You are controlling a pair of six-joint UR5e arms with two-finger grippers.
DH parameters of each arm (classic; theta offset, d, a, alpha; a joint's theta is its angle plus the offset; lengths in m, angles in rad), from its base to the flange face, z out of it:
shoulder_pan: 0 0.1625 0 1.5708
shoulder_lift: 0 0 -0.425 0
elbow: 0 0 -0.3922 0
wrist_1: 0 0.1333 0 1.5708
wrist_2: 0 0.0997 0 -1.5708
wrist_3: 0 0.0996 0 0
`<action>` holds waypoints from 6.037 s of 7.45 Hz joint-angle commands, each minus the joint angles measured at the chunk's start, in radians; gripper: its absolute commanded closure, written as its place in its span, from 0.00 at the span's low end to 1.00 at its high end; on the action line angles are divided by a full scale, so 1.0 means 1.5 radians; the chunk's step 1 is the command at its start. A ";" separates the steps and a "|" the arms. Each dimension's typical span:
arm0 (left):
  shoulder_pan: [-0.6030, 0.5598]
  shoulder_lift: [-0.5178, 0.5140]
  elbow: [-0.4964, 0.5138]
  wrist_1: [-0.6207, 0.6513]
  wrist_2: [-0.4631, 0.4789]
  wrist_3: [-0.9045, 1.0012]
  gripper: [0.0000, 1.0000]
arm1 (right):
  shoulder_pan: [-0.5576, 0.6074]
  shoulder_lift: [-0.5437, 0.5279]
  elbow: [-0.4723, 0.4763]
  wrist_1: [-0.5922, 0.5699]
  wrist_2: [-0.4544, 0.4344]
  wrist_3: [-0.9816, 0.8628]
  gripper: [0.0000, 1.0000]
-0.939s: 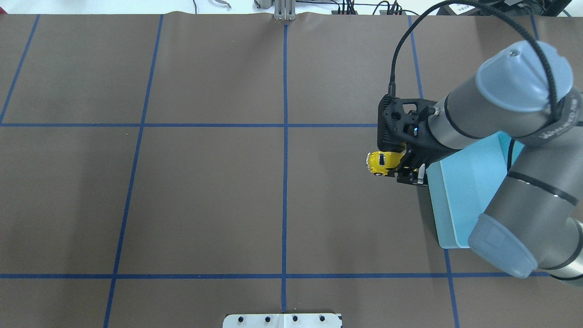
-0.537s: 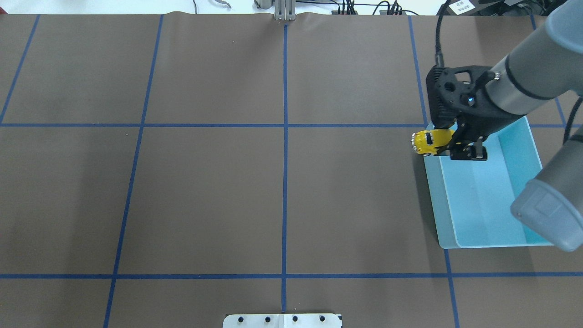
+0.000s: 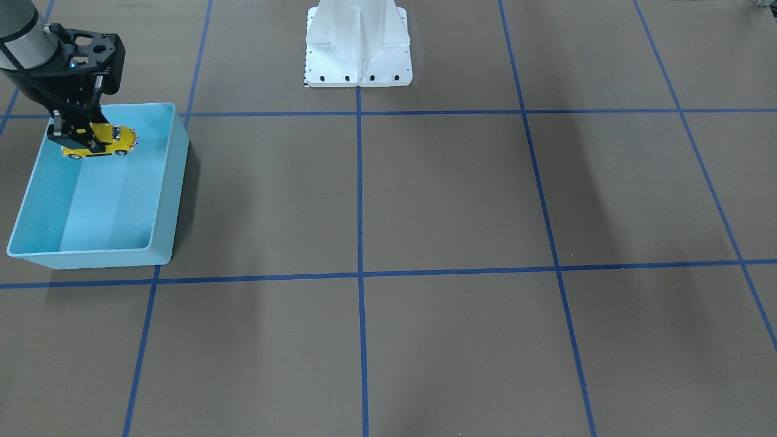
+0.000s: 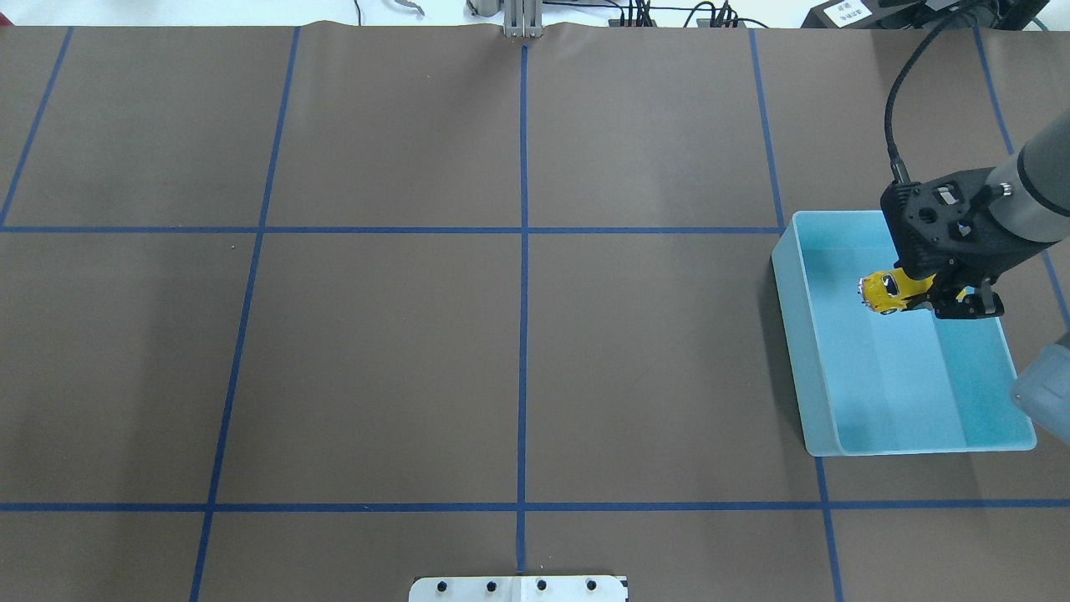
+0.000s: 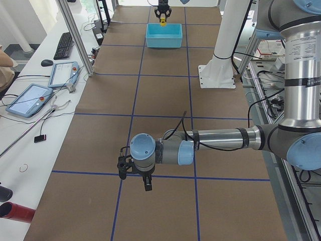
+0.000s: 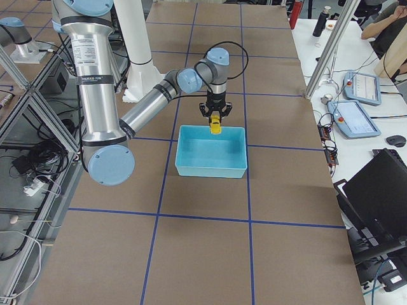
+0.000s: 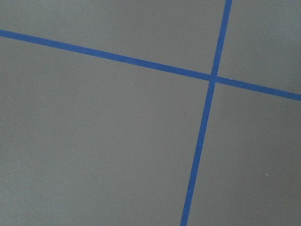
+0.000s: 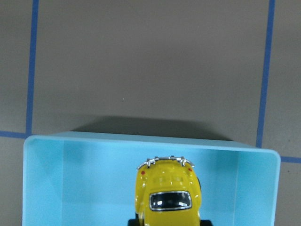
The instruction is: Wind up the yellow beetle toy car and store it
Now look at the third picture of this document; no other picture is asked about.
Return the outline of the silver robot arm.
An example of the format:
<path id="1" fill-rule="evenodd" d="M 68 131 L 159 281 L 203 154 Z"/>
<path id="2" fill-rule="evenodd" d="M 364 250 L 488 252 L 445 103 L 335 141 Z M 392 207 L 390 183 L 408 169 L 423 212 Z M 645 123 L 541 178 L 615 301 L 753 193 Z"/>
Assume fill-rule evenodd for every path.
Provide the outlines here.
<path id="1" fill-rule="evenodd" d="M 92 125 L 107 122 L 99 61 L 86 57 L 74 40 L 83 35 L 47 23 L 30 1 L 2 2 L 2 73 L 29 100 L 48 111 L 47 138 L 69 151 L 107 152 Z"/>

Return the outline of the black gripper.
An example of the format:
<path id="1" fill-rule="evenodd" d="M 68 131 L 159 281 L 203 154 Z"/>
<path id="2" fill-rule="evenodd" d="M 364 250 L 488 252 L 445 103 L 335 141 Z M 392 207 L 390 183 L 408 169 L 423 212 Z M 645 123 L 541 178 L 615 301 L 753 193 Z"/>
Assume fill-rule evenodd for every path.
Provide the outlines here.
<path id="1" fill-rule="evenodd" d="M 111 144 L 111 123 L 100 106 L 107 92 L 107 64 L 88 67 L 75 61 L 47 63 L 35 69 L 2 73 L 29 100 L 46 108 L 52 122 L 47 138 L 59 146 L 106 151 Z"/>

